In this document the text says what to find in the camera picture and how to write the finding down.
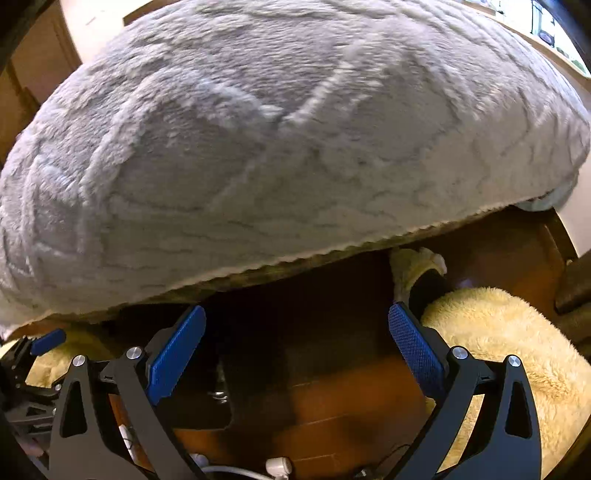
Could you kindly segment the cream fluffy slipper right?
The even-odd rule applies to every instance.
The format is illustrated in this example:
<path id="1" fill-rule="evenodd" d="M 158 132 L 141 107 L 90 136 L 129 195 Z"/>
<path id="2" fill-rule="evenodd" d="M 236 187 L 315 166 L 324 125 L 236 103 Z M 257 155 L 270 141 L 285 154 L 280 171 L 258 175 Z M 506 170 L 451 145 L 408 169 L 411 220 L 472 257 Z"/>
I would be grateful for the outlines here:
<path id="1" fill-rule="evenodd" d="M 590 365 L 524 300 L 451 289 L 442 256 L 396 249 L 389 328 L 435 406 L 393 479 L 586 479 Z"/>

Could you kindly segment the cream fluffy slipper left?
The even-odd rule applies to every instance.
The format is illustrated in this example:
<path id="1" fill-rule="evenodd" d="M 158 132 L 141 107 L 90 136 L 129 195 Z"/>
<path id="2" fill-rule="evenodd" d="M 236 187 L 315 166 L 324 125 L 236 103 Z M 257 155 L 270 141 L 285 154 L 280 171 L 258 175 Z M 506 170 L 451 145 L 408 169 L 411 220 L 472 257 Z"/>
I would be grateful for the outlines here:
<path id="1" fill-rule="evenodd" d="M 65 341 L 57 347 L 33 359 L 27 374 L 20 373 L 14 380 L 11 369 L 13 355 L 9 350 L 24 337 L 36 340 L 56 329 L 65 332 Z M 89 360 L 110 360 L 120 353 L 120 344 L 97 325 L 79 322 L 38 321 L 17 324 L 1 321 L 1 383 L 21 384 L 33 387 L 51 388 L 52 384 L 64 375 L 76 355 L 84 355 Z"/>

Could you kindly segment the grey fluffy blanket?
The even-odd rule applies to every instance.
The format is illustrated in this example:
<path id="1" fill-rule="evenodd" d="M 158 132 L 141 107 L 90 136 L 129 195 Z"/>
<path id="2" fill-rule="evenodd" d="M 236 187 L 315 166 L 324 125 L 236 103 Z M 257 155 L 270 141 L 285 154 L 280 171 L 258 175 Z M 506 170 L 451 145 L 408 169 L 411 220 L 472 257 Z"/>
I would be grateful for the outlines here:
<path id="1" fill-rule="evenodd" d="M 1 171 L 1 324 L 566 197 L 589 112 L 454 1 L 180 1 L 67 77 Z"/>

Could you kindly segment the cream fluffy slipper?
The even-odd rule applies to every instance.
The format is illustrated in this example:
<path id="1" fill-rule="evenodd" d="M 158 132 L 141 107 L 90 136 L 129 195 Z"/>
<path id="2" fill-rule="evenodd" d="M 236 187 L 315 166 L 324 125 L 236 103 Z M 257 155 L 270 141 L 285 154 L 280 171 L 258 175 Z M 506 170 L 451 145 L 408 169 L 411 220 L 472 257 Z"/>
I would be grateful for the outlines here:
<path id="1" fill-rule="evenodd" d="M 9 350 L 24 337 L 36 340 L 56 329 L 65 332 L 65 341 L 57 347 L 33 359 L 27 374 L 20 373 L 14 380 L 11 369 L 13 355 Z M 17 324 L 1 321 L 1 383 L 21 384 L 33 387 L 51 388 L 52 384 L 64 375 L 76 355 L 84 355 L 89 360 L 110 360 L 120 353 L 120 344 L 97 325 L 79 322 L 38 321 Z"/>
<path id="2" fill-rule="evenodd" d="M 451 289 L 442 256 L 396 249 L 389 328 L 435 406 L 393 479 L 586 479 L 590 365 L 524 300 Z"/>

